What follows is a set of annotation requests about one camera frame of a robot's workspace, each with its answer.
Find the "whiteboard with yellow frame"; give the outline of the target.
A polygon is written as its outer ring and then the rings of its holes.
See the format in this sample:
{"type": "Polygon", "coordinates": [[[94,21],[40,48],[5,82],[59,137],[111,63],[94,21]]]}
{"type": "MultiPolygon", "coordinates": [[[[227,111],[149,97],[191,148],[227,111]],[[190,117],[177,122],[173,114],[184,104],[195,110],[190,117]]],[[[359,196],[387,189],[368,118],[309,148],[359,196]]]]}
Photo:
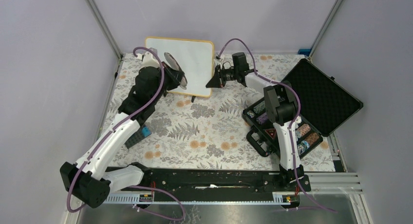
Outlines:
{"type": "Polygon", "coordinates": [[[168,37],[147,37],[145,46],[154,48],[162,61],[166,61],[164,53],[170,53],[185,73],[188,84],[171,90],[171,93],[199,97],[210,97],[211,88],[206,84],[214,73],[214,44],[207,40],[194,40],[168,37]]]}

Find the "grey eraser cloth pad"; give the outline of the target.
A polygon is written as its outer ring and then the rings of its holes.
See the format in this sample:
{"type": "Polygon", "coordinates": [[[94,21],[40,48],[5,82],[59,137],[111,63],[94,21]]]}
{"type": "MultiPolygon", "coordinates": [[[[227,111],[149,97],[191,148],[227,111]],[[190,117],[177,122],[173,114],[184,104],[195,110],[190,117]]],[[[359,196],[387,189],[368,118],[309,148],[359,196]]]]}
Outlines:
{"type": "Polygon", "coordinates": [[[164,57],[169,64],[169,67],[177,73],[177,80],[179,81],[179,87],[183,90],[187,89],[188,81],[184,71],[176,61],[176,59],[168,52],[164,52],[164,57]]]}

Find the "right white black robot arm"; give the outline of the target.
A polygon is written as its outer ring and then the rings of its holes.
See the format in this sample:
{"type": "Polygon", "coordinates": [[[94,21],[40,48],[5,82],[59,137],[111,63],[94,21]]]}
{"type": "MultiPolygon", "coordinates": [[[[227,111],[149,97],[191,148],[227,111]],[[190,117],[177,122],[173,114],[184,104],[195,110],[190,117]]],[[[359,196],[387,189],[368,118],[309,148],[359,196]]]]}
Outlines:
{"type": "Polygon", "coordinates": [[[233,65],[227,69],[222,57],[215,56],[214,62],[214,75],[206,84],[207,88],[223,88],[228,81],[237,81],[263,94],[267,117],[279,142],[279,183],[284,190],[293,190],[304,177],[295,136],[296,119],[301,111],[297,93],[288,81],[271,80],[258,73],[255,67],[250,68],[243,52],[232,55],[233,65]]]}

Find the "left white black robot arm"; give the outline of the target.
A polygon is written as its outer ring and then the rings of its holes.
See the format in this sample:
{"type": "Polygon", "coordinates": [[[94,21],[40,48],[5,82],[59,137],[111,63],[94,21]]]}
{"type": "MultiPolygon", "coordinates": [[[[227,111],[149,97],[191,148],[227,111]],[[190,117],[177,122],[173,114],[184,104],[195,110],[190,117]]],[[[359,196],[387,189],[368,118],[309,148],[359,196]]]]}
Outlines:
{"type": "Polygon", "coordinates": [[[107,172],[106,169],[119,149],[145,124],[154,113],[159,99],[170,90],[186,88],[188,81],[177,60],[168,52],[161,60],[153,48],[136,47],[144,54],[134,53],[142,61],[128,96],[117,110],[113,121],[87,152],[74,163],[65,162],[60,174],[67,195],[67,209],[75,196],[84,205],[96,208],[112,192],[135,186],[139,190],[150,187],[151,178],[137,163],[107,172]]]}

